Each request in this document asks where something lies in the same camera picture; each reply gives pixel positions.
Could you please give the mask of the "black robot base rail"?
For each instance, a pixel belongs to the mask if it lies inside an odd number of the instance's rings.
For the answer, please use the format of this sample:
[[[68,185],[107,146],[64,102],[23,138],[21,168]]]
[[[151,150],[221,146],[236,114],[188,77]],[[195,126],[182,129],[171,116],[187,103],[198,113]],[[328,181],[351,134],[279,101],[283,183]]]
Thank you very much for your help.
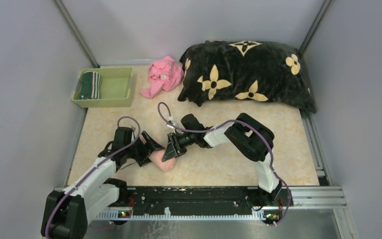
[[[122,190],[122,199],[96,219],[131,221],[279,221],[293,206],[287,188],[273,196],[256,186],[151,187]]]

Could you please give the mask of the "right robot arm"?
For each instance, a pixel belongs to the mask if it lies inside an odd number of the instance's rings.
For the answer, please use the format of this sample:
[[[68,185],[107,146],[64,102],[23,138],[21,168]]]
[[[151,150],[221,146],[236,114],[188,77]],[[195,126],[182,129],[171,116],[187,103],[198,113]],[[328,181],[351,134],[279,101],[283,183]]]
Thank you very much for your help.
[[[204,127],[193,114],[181,119],[182,128],[172,125],[174,132],[168,134],[168,144],[161,158],[166,162],[187,152],[193,144],[201,148],[214,148],[230,143],[247,159],[254,162],[258,175],[260,198],[266,205],[273,205],[280,198],[280,180],[274,174],[272,149],[273,132],[246,113],[219,126]]]

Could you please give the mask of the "green white striped towel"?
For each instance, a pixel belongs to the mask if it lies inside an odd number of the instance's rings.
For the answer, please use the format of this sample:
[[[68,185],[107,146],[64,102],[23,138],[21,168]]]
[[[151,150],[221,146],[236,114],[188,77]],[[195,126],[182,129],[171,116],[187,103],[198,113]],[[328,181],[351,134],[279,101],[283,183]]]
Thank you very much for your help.
[[[101,74],[97,71],[86,71],[81,77],[81,88],[78,100],[96,100],[100,98]]]

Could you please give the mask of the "light salmon pink towel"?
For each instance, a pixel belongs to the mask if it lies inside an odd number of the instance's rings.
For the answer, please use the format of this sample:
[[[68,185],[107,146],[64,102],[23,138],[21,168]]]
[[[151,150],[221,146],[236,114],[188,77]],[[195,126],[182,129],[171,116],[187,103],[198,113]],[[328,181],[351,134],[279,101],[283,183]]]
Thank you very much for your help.
[[[150,154],[149,159],[154,163],[159,169],[161,169],[164,172],[168,172],[173,169],[176,158],[171,158],[166,161],[162,161],[163,155],[165,153],[165,150],[160,151],[154,151]]]

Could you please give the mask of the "black blanket with beige flowers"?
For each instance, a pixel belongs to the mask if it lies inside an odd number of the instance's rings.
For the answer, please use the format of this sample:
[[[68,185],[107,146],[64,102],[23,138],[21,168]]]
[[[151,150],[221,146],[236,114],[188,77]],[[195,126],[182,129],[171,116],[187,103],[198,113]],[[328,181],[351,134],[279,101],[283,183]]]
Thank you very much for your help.
[[[179,102],[280,102],[317,111],[299,49],[272,41],[205,41],[186,49]]]

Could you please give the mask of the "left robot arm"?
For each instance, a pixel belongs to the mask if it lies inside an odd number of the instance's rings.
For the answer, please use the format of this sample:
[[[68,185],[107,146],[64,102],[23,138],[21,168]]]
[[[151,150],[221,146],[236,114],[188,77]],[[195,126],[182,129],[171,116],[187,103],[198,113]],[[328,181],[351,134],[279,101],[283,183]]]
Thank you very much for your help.
[[[119,126],[114,139],[98,154],[92,166],[65,189],[53,190],[46,199],[41,234],[47,239],[82,239],[89,223],[108,206],[131,206],[125,181],[113,178],[129,159],[139,166],[165,148],[146,131],[139,136],[131,127]]]

